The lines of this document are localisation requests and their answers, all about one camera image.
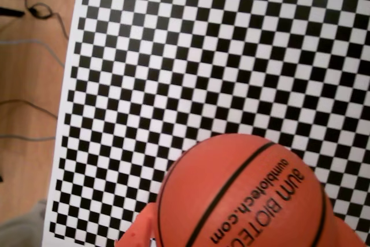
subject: wooden floor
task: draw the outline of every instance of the wooden floor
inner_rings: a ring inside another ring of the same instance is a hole
[[[58,12],[69,33],[75,0],[28,0],[44,2]],[[1,7],[24,9],[24,0],[0,0]],[[67,40],[55,18],[37,20],[0,17],[0,40],[39,39],[65,61]],[[0,45],[0,102],[26,99],[58,113],[63,69],[42,46]],[[24,104],[0,106],[0,134],[28,137],[55,136],[56,120]],[[28,211],[46,198],[54,141],[25,142],[0,139],[0,222]]]

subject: cable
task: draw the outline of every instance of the cable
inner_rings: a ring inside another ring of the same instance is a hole
[[[58,64],[60,64],[63,68],[64,68],[64,64],[60,61],[60,59],[58,58],[58,56],[55,54],[55,52],[53,52],[53,50],[50,48],[50,46],[48,46],[47,44],[45,44],[44,42],[42,42],[41,40],[37,40],[37,39],[26,39],[26,40],[0,40],[0,45],[18,45],[20,43],[38,43],[39,45],[42,45],[43,47],[45,47],[47,49],[47,51],[54,57],[54,59],[58,62]]]
[[[40,110],[46,114],[48,114],[49,116],[55,118],[55,119],[58,119],[58,116],[55,115],[55,114],[52,114],[50,111],[40,107],[40,106],[37,106],[29,101],[25,101],[24,99],[9,99],[7,101],[0,101],[0,105],[4,105],[4,104],[11,104],[11,103],[15,103],[15,102],[22,102],[24,104],[28,104],[29,106],[33,107],[33,108],[36,108],[37,110]]]
[[[24,6],[31,13],[31,15],[33,15],[34,18],[39,19],[39,20],[47,20],[47,19],[55,16],[59,21],[59,24],[62,28],[64,37],[67,40],[69,39],[68,34],[65,30],[65,26],[64,26],[62,17],[60,16],[59,13],[53,12],[53,10],[51,9],[50,6],[48,6],[48,5],[46,5],[45,3],[42,3],[42,2],[37,2],[36,4],[33,4],[32,6],[28,7],[28,0],[24,0]],[[43,6],[44,8],[46,8],[46,10],[48,11],[48,14],[42,15],[41,12],[38,11],[38,9],[37,9],[38,6]]]
[[[41,141],[51,141],[55,140],[55,137],[26,137],[22,135],[16,135],[16,134],[0,134],[0,139],[6,139],[6,138],[11,138],[11,139],[19,139],[19,140],[24,140],[24,141],[30,141],[30,142],[41,142]]]

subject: checkerboard pattern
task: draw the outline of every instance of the checkerboard pattern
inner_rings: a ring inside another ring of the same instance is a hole
[[[370,245],[370,0],[82,0],[75,13],[46,222],[64,246],[113,246],[181,153],[225,132],[294,151]]]

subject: black seam line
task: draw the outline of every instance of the black seam line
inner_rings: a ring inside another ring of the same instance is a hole
[[[191,234],[188,242],[186,243],[186,247],[191,247],[195,240],[197,239],[198,234],[201,232],[201,229],[203,228],[204,224],[208,220],[209,216],[211,215],[212,211],[215,209],[217,204],[221,201],[222,197],[225,195],[227,190],[230,188],[230,186],[233,184],[233,182],[238,178],[238,176],[243,172],[243,170],[263,151],[265,151],[267,148],[274,145],[274,142],[269,142],[261,146],[259,149],[257,149],[246,161],[243,162],[243,164],[230,176],[229,180],[226,181],[224,186],[221,188],[221,190],[217,193],[213,201],[208,206],[206,212],[203,214],[201,220],[198,222],[197,226],[195,227],[193,233]]]
[[[158,200],[158,216],[157,216],[157,227],[158,227],[158,235],[159,235],[159,240],[160,240],[160,244],[162,247],[164,247],[164,244],[163,244],[163,237],[162,237],[162,232],[161,232],[161,201],[162,201],[162,197],[164,195],[164,189],[166,187],[166,184],[169,180],[169,177],[171,176],[171,174],[173,173],[173,170],[175,169],[175,167],[179,164],[179,162],[184,158],[184,156],[192,149],[194,148],[195,146],[197,145],[194,145],[193,147],[191,147],[188,151],[186,151],[185,153],[183,153],[182,156],[180,156],[180,158],[178,160],[176,160],[176,162],[174,163],[173,167],[171,168],[171,170],[167,173],[166,175],[166,178],[165,178],[165,181],[164,183],[162,184],[162,193],[160,195],[160,199]]]
[[[319,228],[317,229],[316,236],[314,237],[314,240],[311,244],[311,247],[316,247],[316,245],[319,243],[320,237],[323,233],[324,224],[325,224],[325,218],[326,218],[326,197],[325,197],[325,191],[324,187],[321,187],[321,198],[322,198],[322,209],[321,209],[321,217],[320,217],[320,224]]]

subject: orange basketball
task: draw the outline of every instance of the orange basketball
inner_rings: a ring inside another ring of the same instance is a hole
[[[311,169],[264,138],[227,134],[194,146],[157,199],[158,247],[338,246],[330,201]]]

